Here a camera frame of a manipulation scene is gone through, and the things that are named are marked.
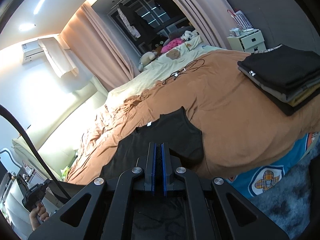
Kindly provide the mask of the person's left hand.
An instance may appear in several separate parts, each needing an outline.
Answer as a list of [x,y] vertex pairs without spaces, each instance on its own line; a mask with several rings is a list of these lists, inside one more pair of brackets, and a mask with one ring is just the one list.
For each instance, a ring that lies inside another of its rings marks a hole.
[[29,213],[30,224],[35,231],[41,222],[45,222],[49,219],[49,213],[42,203],[38,203],[37,206]]

